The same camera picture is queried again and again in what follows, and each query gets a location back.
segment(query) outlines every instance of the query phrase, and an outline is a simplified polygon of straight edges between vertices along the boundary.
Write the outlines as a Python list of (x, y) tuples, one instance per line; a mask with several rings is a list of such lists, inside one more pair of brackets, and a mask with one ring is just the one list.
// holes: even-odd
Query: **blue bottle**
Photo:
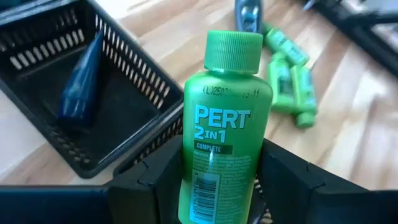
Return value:
[(58, 122), (68, 126), (91, 124), (102, 42), (101, 30), (73, 69), (61, 95)]

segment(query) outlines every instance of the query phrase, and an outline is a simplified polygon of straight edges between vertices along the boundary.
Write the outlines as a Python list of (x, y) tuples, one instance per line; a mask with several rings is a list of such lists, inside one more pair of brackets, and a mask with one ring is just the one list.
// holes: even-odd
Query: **light wood grain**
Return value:
[[(299, 130), (290, 116), (271, 113), (265, 137), (363, 187), (398, 188), (397, 80), (322, 16), (302, 11), (297, 2), (265, 1), (264, 19), (310, 55), (318, 123)], [(123, 17), (123, 27), (182, 87), (190, 75), (203, 70), (207, 30), (235, 27), (234, 0), (119, 3), (109, 12)], [(266, 78), (269, 59), (264, 49), (257, 76)], [(0, 92), (0, 184), (103, 184), (125, 157), (93, 179), (77, 177)]]

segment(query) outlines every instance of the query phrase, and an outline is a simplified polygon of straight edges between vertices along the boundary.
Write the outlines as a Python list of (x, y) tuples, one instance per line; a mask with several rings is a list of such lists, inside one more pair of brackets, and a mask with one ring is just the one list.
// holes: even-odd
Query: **small green bottle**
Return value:
[(292, 72), (296, 104), (296, 126), (298, 128), (312, 127), (316, 122), (317, 101), (311, 70), (306, 67), (293, 66), (290, 71)]
[(308, 54), (291, 41), (280, 29), (273, 28), (265, 22), (263, 24), (264, 45), (268, 46), (274, 53), (284, 53), (291, 65), (304, 66), (310, 60)]
[(291, 114), (295, 111), (293, 80), (283, 53), (275, 53), (268, 64), (268, 82), (274, 92), (272, 110)]
[(185, 83), (183, 179), (178, 218), (189, 223), (246, 223), (272, 103), (255, 77), (261, 34), (210, 30), (205, 68)]

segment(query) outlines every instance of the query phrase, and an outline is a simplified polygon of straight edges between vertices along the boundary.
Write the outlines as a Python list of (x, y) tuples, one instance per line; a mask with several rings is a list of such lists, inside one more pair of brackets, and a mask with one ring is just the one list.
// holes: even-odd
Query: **travel size bottle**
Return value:
[(185, 83), (178, 217), (246, 223), (272, 89), (255, 77), (262, 35), (211, 30), (205, 68)]
[(284, 53), (291, 65), (304, 66), (310, 60), (307, 53), (291, 41), (280, 29), (264, 23), (263, 32), (264, 45), (269, 47), (273, 53)]
[(316, 123), (317, 101), (313, 87), (311, 70), (294, 66), (291, 69), (296, 104), (296, 126), (309, 128)]
[(275, 53), (268, 64), (268, 82), (274, 92), (272, 110), (291, 114), (295, 111), (293, 80), (283, 53)]

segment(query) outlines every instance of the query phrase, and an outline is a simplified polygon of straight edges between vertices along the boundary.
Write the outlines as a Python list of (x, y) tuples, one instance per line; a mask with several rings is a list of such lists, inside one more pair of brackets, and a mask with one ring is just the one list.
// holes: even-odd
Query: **wooden table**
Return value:
[[(234, 29), (234, 0), (119, 1), (124, 5), (109, 11), (128, 15), (121, 24), (181, 86), (203, 70), (207, 30)], [(303, 131), (290, 116), (271, 114), (265, 137), (363, 187), (397, 188), (397, 80), (296, 2), (266, 0), (264, 15), (310, 55), (318, 123)], [(265, 50), (258, 76), (266, 77), (269, 59)], [(80, 179), (0, 92), (0, 184), (102, 184), (121, 159), (94, 179)]]

